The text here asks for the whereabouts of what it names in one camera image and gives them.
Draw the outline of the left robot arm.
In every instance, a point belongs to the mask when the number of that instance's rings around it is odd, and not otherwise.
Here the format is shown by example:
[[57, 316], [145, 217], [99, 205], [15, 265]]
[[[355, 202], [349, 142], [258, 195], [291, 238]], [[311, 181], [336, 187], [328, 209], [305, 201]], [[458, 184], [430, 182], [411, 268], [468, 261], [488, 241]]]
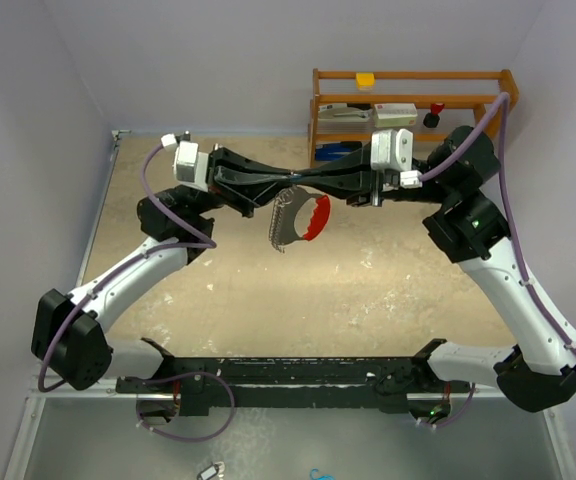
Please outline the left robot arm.
[[[181, 226], [183, 231], [190, 232], [191, 236], [199, 238], [200, 241], [199, 243], [180, 243], [167, 240], [162, 243], [153, 239], [145, 240], [133, 252], [132, 256], [124, 258], [101, 277], [85, 284], [82, 287], [83, 296], [77, 297], [79, 298], [78, 303], [67, 313], [64, 320], [58, 320], [57, 331], [47, 345], [37, 379], [37, 388], [42, 393], [51, 392], [65, 384], [75, 388], [75, 381], [65, 379], [65, 374], [62, 375], [61, 373], [58, 373], [62, 377], [61, 380], [48, 386], [45, 383], [46, 374], [49, 368], [56, 371], [56, 363], [52, 367], [50, 364], [52, 360], [56, 361], [55, 355], [58, 344], [68, 328], [74, 325], [76, 319], [83, 319], [84, 313], [92, 312], [92, 310], [84, 312], [84, 308], [89, 303], [94, 303], [97, 300], [101, 302], [95, 311], [103, 322], [98, 325], [95, 323], [97, 320], [93, 318], [93, 327], [111, 326], [128, 307], [154, 285], [171, 273], [185, 267], [188, 262], [189, 248], [196, 247], [199, 250], [216, 248], [216, 243], [208, 237], [208, 234], [199, 232], [198, 228], [190, 226], [179, 215], [173, 214], [169, 207], [155, 199], [152, 189], [147, 184], [146, 169], [154, 156], [162, 150], [172, 151], [173, 147], [179, 148], [177, 138], [172, 134], [163, 136], [161, 140], [162, 142], [154, 147], [144, 160], [141, 170], [142, 186], [148, 198], [154, 201], [156, 209], [161, 210], [166, 218], [172, 219], [173, 223]], [[163, 361], [162, 354], [157, 351], [148, 358], [148, 360], [137, 360], [139, 364], [137, 366], [127, 367], [128, 374], [124, 372], [123, 376], [141, 382], [152, 392], [162, 392], [172, 384], [174, 369], [170, 363]]]

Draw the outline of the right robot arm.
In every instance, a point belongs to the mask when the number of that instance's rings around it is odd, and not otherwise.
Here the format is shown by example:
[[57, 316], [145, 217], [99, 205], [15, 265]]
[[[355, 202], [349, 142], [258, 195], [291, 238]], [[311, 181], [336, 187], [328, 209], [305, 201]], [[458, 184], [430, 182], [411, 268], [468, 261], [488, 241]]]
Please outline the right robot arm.
[[430, 239], [481, 289], [516, 343], [494, 350], [439, 340], [413, 366], [420, 389], [446, 381], [492, 386], [528, 412], [567, 402], [576, 393], [576, 329], [528, 268], [509, 203], [496, 205], [481, 190], [504, 176], [502, 147], [470, 126], [456, 128], [424, 161], [408, 157], [411, 142], [407, 130], [381, 130], [370, 144], [291, 180], [353, 206], [438, 204], [422, 222]]

